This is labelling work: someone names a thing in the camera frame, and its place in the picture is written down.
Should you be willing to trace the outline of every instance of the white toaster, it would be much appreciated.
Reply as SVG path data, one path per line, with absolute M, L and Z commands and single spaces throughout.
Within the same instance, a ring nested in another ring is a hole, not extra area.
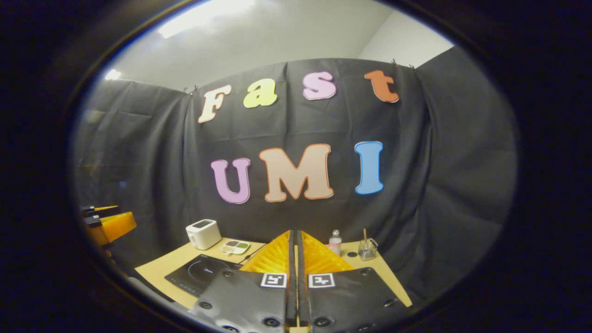
M 218 223 L 214 220 L 201 220 L 195 222 L 185 228 L 189 241 L 193 244 L 196 249 L 208 249 L 212 245 L 219 242 L 222 237 L 220 236 L 220 230 L 218 229 Z

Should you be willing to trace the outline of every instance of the white ceiling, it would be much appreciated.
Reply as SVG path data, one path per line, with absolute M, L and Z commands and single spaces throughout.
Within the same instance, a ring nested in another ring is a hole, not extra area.
M 372 0 L 250 1 L 248 8 L 201 20 L 168 39 L 155 28 L 121 52 L 107 71 L 190 92 L 194 85 L 272 63 L 358 58 L 393 13 Z

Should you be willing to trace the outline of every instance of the ceiling light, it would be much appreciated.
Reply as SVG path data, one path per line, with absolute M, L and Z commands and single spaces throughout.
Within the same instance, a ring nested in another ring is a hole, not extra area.
M 255 0 L 210 0 L 173 17 L 158 32 L 168 39 L 181 31 L 208 23 L 213 17 L 237 13 L 252 6 L 254 2 Z
M 107 73 L 107 75 L 105 75 L 105 80 L 117 80 L 120 76 L 121 72 L 112 69 Z

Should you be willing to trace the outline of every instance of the purple letter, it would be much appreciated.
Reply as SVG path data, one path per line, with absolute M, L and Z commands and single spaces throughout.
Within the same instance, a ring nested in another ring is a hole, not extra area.
M 319 72 L 306 74 L 302 83 L 306 87 L 303 91 L 304 96 L 309 101 L 324 100 L 332 97 L 337 88 L 329 81 L 333 79 L 333 75 L 329 72 Z
M 214 161 L 211 164 L 216 179 L 216 189 L 220 197 L 229 203 L 245 203 L 249 199 L 251 192 L 249 188 L 249 174 L 247 173 L 247 168 L 251 165 L 251 161 L 248 158 L 237 158 L 232 161 L 232 165 L 234 165 L 239 175 L 239 192 L 232 192 L 228 188 L 228 181 L 226 180 L 228 162 L 223 159 Z

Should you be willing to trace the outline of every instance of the paint palette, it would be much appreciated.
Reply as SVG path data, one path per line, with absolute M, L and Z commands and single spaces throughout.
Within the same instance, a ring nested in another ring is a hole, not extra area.
M 228 241 L 222 245 L 220 250 L 227 254 L 243 254 L 251 244 L 242 241 Z

